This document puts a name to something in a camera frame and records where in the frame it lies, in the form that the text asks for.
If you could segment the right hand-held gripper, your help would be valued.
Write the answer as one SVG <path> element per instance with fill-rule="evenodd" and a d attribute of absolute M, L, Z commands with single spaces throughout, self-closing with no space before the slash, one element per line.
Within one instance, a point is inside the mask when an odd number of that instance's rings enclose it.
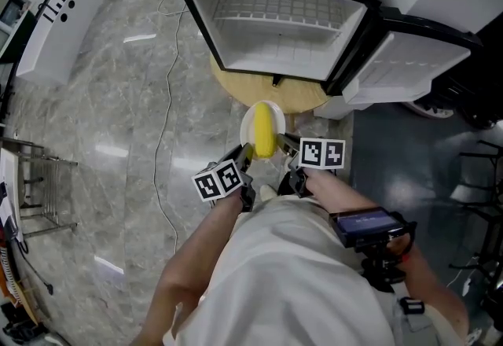
<path fill-rule="evenodd" d="M 277 134 L 277 146 L 292 159 L 288 172 L 280 184 L 280 190 L 298 197 L 309 197 L 304 169 L 335 170 L 344 167 L 346 141 L 333 138 L 301 138 L 294 134 Z"/>

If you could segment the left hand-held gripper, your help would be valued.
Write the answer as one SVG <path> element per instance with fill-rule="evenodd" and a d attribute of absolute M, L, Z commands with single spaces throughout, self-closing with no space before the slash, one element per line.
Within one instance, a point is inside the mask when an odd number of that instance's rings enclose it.
<path fill-rule="evenodd" d="M 200 199 L 215 203 L 237 191 L 243 205 L 242 212 L 251 212 L 256 192 L 252 187 L 253 178 L 247 171 L 253 156 L 253 145 L 247 142 L 236 146 L 218 162 L 210 162 L 205 169 L 195 174 L 192 182 Z"/>

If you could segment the white plate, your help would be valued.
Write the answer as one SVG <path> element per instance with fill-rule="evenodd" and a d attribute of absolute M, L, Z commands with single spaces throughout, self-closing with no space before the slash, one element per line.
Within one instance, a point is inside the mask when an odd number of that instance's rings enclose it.
<path fill-rule="evenodd" d="M 260 160 L 261 158 L 258 158 L 255 153 L 254 116 L 255 116 L 255 107 L 260 102 L 267 103 L 269 105 L 270 111 L 273 115 L 273 119 L 274 119 L 273 126 L 274 126 L 274 133 L 276 136 L 275 152 L 277 151 L 277 134 L 285 133 L 285 129 L 286 129 L 285 115 L 282 112 L 282 110 L 280 109 L 280 107 L 272 101 L 258 101 L 245 113 L 245 115 L 241 121 L 241 125 L 240 125 L 240 143 L 242 145 L 244 145 L 247 142 L 251 143 L 254 148 L 254 156 L 253 157 L 257 160 Z"/>

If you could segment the yellow corn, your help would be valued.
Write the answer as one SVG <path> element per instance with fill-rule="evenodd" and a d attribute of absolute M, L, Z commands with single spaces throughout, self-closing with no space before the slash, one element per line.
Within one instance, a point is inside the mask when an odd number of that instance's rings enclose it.
<path fill-rule="evenodd" d="M 275 153 L 276 136 L 273 121 L 269 105 L 265 102 L 258 103 L 254 116 L 255 153 L 258 158 L 271 158 Z"/>

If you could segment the black refrigerator with white interior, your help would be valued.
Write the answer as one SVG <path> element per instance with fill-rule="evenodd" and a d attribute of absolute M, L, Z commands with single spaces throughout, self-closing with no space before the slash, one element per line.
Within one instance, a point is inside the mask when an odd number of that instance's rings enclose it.
<path fill-rule="evenodd" d="M 316 82 L 349 105 L 415 101 L 434 78 L 481 50 L 479 38 L 381 0 L 340 0 L 341 31 L 214 20 L 218 0 L 185 0 L 218 66 Z"/>

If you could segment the person's left forearm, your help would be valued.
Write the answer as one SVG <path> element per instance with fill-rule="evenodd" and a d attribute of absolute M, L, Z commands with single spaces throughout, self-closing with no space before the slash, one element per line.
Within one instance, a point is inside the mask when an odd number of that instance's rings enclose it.
<path fill-rule="evenodd" d="M 167 262 L 156 286 L 140 333 L 131 346 L 163 346 L 197 308 L 207 290 L 218 258 L 243 208 L 235 191 L 218 200 L 201 224 Z"/>

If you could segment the person's right forearm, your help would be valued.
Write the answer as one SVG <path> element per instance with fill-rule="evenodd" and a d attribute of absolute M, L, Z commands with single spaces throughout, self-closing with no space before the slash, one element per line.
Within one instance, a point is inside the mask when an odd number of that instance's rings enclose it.
<path fill-rule="evenodd" d="M 378 204 L 352 189 L 328 171 L 307 168 L 307 189 L 329 213 L 356 212 Z M 464 340 L 468 335 L 468 312 L 460 297 L 442 284 L 416 245 L 412 245 L 398 268 L 406 273 L 409 295 L 437 310 Z"/>

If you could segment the round wooden table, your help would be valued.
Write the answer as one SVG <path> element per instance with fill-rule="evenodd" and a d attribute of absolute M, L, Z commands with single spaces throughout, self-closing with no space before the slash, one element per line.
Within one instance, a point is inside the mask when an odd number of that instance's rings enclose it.
<path fill-rule="evenodd" d="M 259 101 L 272 101 L 283 113 L 295 114 L 313 110 L 330 99 L 318 83 L 283 78 L 273 86 L 270 75 L 223 71 L 212 55 L 210 64 L 213 75 L 226 92 L 248 107 Z"/>

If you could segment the black forearm-mounted screen device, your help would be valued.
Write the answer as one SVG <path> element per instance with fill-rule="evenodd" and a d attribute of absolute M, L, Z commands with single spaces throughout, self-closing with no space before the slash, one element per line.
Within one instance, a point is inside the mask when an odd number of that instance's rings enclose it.
<path fill-rule="evenodd" d="M 344 248 L 365 256 L 362 276 L 379 291 L 391 293 L 392 286 L 404 282 L 405 272 L 397 268 L 408 254 L 416 237 L 417 224 L 407 222 L 398 212 L 382 207 L 359 211 L 331 213 L 329 223 Z M 394 254 L 388 248 L 393 240 L 406 236 L 402 251 Z"/>

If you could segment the person's white shirt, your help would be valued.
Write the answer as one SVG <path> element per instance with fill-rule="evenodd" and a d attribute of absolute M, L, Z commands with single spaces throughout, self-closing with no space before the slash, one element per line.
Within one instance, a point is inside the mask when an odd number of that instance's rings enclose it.
<path fill-rule="evenodd" d="M 408 320 L 362 277 L 315 201 L 292 196 L 237 221 L 202 300 L 163 346 L 464 346 L 433 307 Z"/>

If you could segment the black metal stand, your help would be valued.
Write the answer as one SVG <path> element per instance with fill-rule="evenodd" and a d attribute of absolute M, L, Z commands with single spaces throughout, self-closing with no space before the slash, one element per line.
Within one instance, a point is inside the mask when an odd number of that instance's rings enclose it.
<path fill-rule="evenodd" d="M 494 153 L 461 152 L 460 157 L 471 157 L 490 161 L 493 168 L 490 186 L 471 186 L 473 189 L 489 193 L 486 201 L 461 202 L 461 209 L 478 216 L 486 223 L 486 233 L 482 248 L 475 252 L 465 265 L 450 263 L 448 268 L 458 270 L 457 276 L 448 285 L 452 285 L 462 271 L 478 271 L 488 284 L 488 292 L 497 291 L 503 279 L 503 145 L 496 145 L 485 140 L 478 144 L 490 147 Z"/>

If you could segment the white panel with black dots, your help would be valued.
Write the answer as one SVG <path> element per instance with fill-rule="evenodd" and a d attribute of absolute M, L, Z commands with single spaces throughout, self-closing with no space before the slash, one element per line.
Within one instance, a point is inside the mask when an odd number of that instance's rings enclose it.
<path fill-rule="evenodd" d="M 28 40 L 16 77 L 38 85 L 66 85 L 103 1 L 49 0 Z"/>

